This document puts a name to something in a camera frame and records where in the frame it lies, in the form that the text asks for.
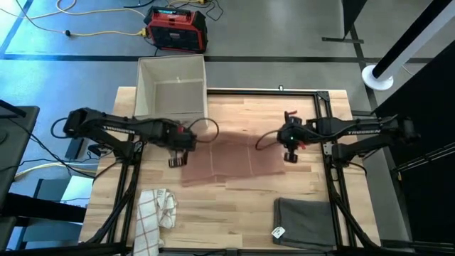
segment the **dark gray towel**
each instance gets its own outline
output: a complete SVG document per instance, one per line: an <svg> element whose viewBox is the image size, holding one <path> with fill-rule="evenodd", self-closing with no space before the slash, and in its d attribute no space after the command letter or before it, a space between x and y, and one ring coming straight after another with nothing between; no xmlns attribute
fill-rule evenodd
<svg viewBox="0 0 455 256"><path fill-rule="evenodd" d="M274 202L274 228L286 231L273 243L329 251L335 245L330 204L278 198Z"/></svg>

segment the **black handle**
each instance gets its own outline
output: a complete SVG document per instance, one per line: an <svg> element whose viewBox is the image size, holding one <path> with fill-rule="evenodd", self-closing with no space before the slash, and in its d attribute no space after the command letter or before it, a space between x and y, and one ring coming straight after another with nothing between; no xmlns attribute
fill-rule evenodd
<svg viewBox="0 0 455 256"><path fill-rule="evenodd" d="M185 15L187 17L191 16L191 11L184 9L175 9L175 8L166 8L166 7L151 7L154 14L176 14L176 15Z"/></svg>

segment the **red portable power station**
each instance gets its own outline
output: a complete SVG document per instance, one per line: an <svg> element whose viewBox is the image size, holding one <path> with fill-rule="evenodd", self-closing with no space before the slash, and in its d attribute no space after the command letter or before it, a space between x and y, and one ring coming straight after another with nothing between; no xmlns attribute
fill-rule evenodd
<svg viewBox="0 0 455 256"><path fill-rule="evenodd" d="M205 16L199 11L152 6L144 23L158 49L203 53L207 48Z"/></svg>

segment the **tag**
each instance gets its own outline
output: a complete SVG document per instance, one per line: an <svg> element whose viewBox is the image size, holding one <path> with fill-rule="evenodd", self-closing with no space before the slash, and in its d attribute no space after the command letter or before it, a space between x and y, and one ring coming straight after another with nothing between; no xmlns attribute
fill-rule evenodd
<svg viewBox="0 0 455 256"><path fill-rule="evenodd" d="M278 238L280 238L280 237L284 234L284 232L286 232L286 230L285 230L284 228L282 228L282 227L276 227L276 228L272 231L272 235L273 235L276 239L278 239Z"/></svg>

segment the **wooden table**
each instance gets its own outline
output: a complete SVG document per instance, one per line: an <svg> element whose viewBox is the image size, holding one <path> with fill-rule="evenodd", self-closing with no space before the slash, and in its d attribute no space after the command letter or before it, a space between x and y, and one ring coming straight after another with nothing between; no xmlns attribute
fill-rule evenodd
<svg viewBox="0 0 455 256"><path fill-rule="evenodd" d="M120 87L113 114L133 115L135 87ZM345 90L330 90L334 117L352 119ZM264 134L282 126L284 111L298 110L305 119L316 117L311 97L276 97L209 95L209 117L220 128L231 131ZM126 134L116 134L127 139ZM339 142L353 143L355 137L343 137ZM286 174L262 176L214 183L203 186L182 187L181 170L168 168L167 150L147 145L136 191L136 201L130 225L128 244L134 241L136 203L141 190L168 188L178 201L176 227L161 228L161 238L167 248L226 248L288 249L272 243L273 201L278 197L305 201L328 201L326 180L319 144L299 151L299 163L286 164ZM113 158L100 161L98 170L111 163ZM112 211L121 165L104 173L93 185L90 204L85 216L80 240L91 238ZM360 226L379 244L378 229L371 206L365 174L358 167L344 171L350 209ZM346 227L341 212L340 224L343 243L347 245ZM117 224L116 241L119 241L123 215Z"/></svg>

